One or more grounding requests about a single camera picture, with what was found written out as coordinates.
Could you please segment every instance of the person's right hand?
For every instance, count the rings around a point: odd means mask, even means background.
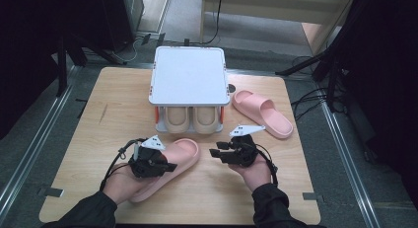
[[[257,155],[255,161],[249,167],[239,165],[228,165],[232,170],[238,172],[251,191],[258,187],[271,183],[271,172],[262,156]]]

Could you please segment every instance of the black fabric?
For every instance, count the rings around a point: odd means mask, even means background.
[[[258,228],[323,227],[307,225],[293,218],[289,212],[288,196],[273,184],[258,187],[252,193],[254,199],[254,224]]]
[[[44,224],[41,228],[112,228],[116,224],[114,212],[116,203],[103,192],[98,191],[77,203],[59,221]]]

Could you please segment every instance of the wooden tabletop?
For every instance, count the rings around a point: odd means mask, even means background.
[[[238,124],[255,123],[235,110],[225,107],[224,129],[219,133],[168,134],[155,129],[154,107],[148,101],[151,70],[107,67],[102,70],[80,122],[61,163],[53,188],[63,189],[61,197],[47,197],[39,219],[58,220],[80,199],[99,190],[101,180],[130,139],[158,134],[165,145],[180,138],[195,140],[201,159],[148,199],[124,202],[115,216],[117,223],[137,224],[253,224],[253,201],[240,175],[230,170],[210,148],[217,141],[230,141],[229,132]],[[305,200],[304,192],[314,192],[283,79],[229,74],[229,83],[239,90],[250,90],[270,98],[294,126],[285,140],[266,131],[252,134],[255,143],[268,149],[278,167],[279,188],[290,199],[291,214],[306,223],[320,220],[315,200]],[[133,153],[126,152],[127,162]]]

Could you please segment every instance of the gray carpet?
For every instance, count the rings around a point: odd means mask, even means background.
[[[156,42],[137,47],[138,56],[127,67],[141,66],[154,59]],[[274,76],[273,71],[292,66],[297,56],[277,54],[269,51],[248,51],[225,48],[227,68],[241,69],[248,74]],[[38,213],[44,197],[37,195],[40,188],[50,186],[64,156],[66,148],[78,123],[78,115],[88,100],[101,69],[110,66],[100,57],[88,51],[89,62],[74,85],[74,89],[52,128],[42,150],[11,207],[2,227],[39,227]],[[133,55],[129,49],[126,56]],[[306,74],[297,74],[305,80],[287,78],[286,86],[291,102],[315,89],[315,83]],[[9,135],[0,141],[2,186],[12,175],[17,163],[40,126],[48,107],[54,100],[57,83],[52,83],[36,103],[22,116]],[[300,105],[298,113],[307,110],[314,102]],[[376,212],[383,227],[417,227],[417,211],[412,208],[398,175],[385,165],[372,165],[365,161],[359,140],[345,114],[337,115],[358,170],[368,188]],[[351,189],[340,155],[321,107],[309,111],[297,121],[302,145],[311,173],[313,188],[318,196],[320,224],[327,227],[366,227],[356,197]]]

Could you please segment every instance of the gray floor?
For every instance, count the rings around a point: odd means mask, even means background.
[[[213,30],[213,23],[208,17],[208,35]],[[179,44],[185,38],[194,41],[198,37],[198,30],[194,28],[200,18],[198,0],[171,0],[168,14],[162,25],[162,33],[166,33],[165,45]],[[274,76],[274,71],[284,70],[293,64],[302,61],[300,56],[311,55],[301,24],[291,22],[279,22],[258,19],[246,21],[244,17],[221,15],[220,31],[218,38],[212,45],[224,48],[227,68],[235,73]],[[271,30],[260,30],[258,27],[268,22],[265,26]],[[234,27],[241,25],[239,29],[232,30],[228,24]],[[143,63],[151,63],[154,59],[156,41],[151,40],[144,45],[136,45],[137,57],[130,61],[128,67],[144,67]],[[75,82],[72,92],[68,97],[62,112],[49,135],[41,147],[41,151],[28,174],[22,189],[18,193],[10,208],[2,227],[39,227],[38,213],[44,201],[42,195],[38,195],[40,188],[51,185],[65,150],[71,140],[72,134],[78,123],[78,115],[83,109],[84,103],[76,99],[88,100],[101,69],[109,66],[107,62],[87,51],[89,62],[87,66],[74,77]],[[124,58],[134,55],[132,49],[119,53]],[[316,83],[308,74],[298,73],[286,78],[291,102],[297,101],[305,93],[314,90]],[[24,156],[35,137],[43,119],[55,101],[57,83],[52,83],[31,108],[22,116],[12,131],[0,141],[0,160],[3,170],[0,173],[0,182],[3,187],[17,164]],[[300,106],[298,113],[303,112],[315,102]],[[346,114],[334,114],[339,128],[344,136],[350,156],[352,157],[357,172],[367,191],[367,195],[373,204],[374,211],[379,220],[379,225],[372,227],[418,227],[418,215],[406,194],[398,174],[386,165],[371,164],[365,161],[363,148],[355,130],[351,126],[349,116]],[[297,121],[297,127],[308,167],[313,181],[313,188],[318,197],[318,206],[321,214],[320,224],[327,227],[371,227],[360,209],[356,194],[353,192],[352,183],[347,176],[341,151],[338,149],[335,135],[330,129],[322,107],[313,109]]]

